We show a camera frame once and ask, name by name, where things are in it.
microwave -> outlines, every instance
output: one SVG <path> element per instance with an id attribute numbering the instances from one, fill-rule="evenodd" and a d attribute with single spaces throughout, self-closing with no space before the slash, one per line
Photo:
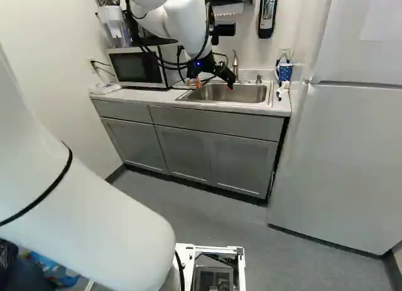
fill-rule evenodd
<path id="1" fill-rule="evenodd" d="M 140 47 L 108 49 L 114 75 L 123 87 L 169 88 L 180 81 L 177 70 L 164 69 L 151 53 L 160 58 L 176 62 L 177 44 L 148 46 L 151 52 L 143 52 Z"/>

robotic arm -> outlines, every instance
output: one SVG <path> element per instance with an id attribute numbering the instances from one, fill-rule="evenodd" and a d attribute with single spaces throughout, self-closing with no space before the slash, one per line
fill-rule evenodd
<path id="1" fill-rule="evenodd" d="M 132 0 L 136 20 L 175 38 L 194 58 L 188 76 L 215 63 L 204 0 Z M 0 238 L 29 248 L 116 291 L 156 291 L 175 255 L 169 223 L 92 173 L 24 103 L 0 46 Z"/>
<path id="2" fill-rule="evenodd" d="M 184 46 L 191 60 L 179 63 L 179 66 L 187 68 L 188 78 L 208 72 L 232 88 L 236 76 L 226 64 L 216 63 L 212 53 L 209 33 L 214 28 L 214 15 L 209 4 L 206 8 L 205 0 L 130 1 L 130 12 L 142 27 L 159 37 L 174 38 Z"/>

electrical outlet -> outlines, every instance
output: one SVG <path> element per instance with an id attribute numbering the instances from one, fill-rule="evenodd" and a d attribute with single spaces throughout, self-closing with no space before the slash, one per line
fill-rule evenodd
<path id="1" fill-rule="evenodd" d="M 93 62 L 94 60 L 95 60 L 94 57 L 87 57 L 87 59 L 86 59 L 87 63 L 89 64 L 89 68 L 90 68 L 91 73 L 96 74 L 96 70 L 95 70 L 94 64 L 91 63 L 91 62 Z"/>

gray carpet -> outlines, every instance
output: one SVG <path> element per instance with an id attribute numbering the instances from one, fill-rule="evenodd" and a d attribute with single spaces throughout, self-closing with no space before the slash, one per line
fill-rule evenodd
<path id="1" fill-rule="evenodd" d="M 264 207 L 130 171 L 114 186 L 164 216 L 177 242 L 243 246 L 247 291 L 392 290 L 381 260 L 268 228 Z"/>

white countertop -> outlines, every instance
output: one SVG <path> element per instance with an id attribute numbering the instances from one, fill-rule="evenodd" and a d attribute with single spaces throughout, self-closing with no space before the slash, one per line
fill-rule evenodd
<path id="1" fill-rule="evenodd" d="M 235 102 L 193 102 L 193 101 L 177 101 L 188 89 L 170 89 L 168 91 L 150 91 L 122 88 L 118 91 L 106 94 L 90 94 L 91 99 L 104 101 L 119 101 L 133 104 L 147 104 L 150 106 L 170 106 L 182 107 L 187 109 L 202 109 L 211 111 L 235 112 L 261 114 L 270 116 L 290 117 L 291 105 L 289 95 L 284 95 L 281 101 L 277 100 L 274 90 L 271 90 L 273 99 L 267 103 L 259 104 L 242 104 Z"/>

